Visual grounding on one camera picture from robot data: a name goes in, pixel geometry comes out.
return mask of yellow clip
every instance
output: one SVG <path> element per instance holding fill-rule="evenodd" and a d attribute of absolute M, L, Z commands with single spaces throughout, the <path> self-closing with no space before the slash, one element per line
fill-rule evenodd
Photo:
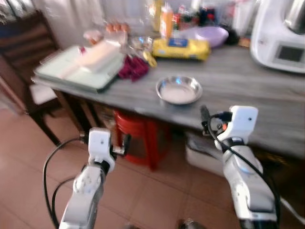
<path fill-rule="evenodd" d="M 143 51 L 143 57 L 151 67 L 157 67 L 157 61 L 153 58 L 152 54 L 149 51 Z"/>

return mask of appliance display screen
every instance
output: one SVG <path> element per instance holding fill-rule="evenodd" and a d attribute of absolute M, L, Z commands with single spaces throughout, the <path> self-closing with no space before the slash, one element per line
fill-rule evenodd
<path fill-rule="evenodd" d="M 303 53 L 304 49 L 282 46 L 277 58 L 287 61 L 300 62 Z"/>

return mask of yellow package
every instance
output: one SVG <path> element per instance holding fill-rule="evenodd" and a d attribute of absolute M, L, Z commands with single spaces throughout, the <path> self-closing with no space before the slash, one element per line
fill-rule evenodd
<path fill-rule="evenodd" d="M 206 60 L 211 52 L 208 41 L 187 39 L 155 39 L 152 54 L 159 57 Z"/>

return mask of stainless steel plate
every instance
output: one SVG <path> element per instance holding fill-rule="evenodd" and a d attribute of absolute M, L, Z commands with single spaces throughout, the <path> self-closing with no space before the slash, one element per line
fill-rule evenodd
<path fill-rule="evenodd" d="M 202 95 L 201 85 L 191 77 L 171 76 L 156 85 L 158 96 L 172 104 L 190 104 Z"/>

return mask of kitchen counter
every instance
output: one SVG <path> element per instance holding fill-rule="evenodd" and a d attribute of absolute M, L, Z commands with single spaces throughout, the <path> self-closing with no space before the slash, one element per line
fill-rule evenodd
<path fill-rule="evenodd" d="M 202 97 L 193 104 L 172 105 L 155 92 L 158 80 L 171 75 L 196 78 L 203 87 Z M 223 47 L 213 50 L 206 62 L 158 59 L 158 67 L 139 81 L 117 80 L 100 94 L 35 77 L 36 83 L 93 100 L 111 107 L 139 113 L 201 130 L 200 106 L 210 113 L 232 105 L 255 106 L 259 115 L 253 143 L 280 154 L 304 159 L 305 78 L 256 64 L 249 50 Z"/>

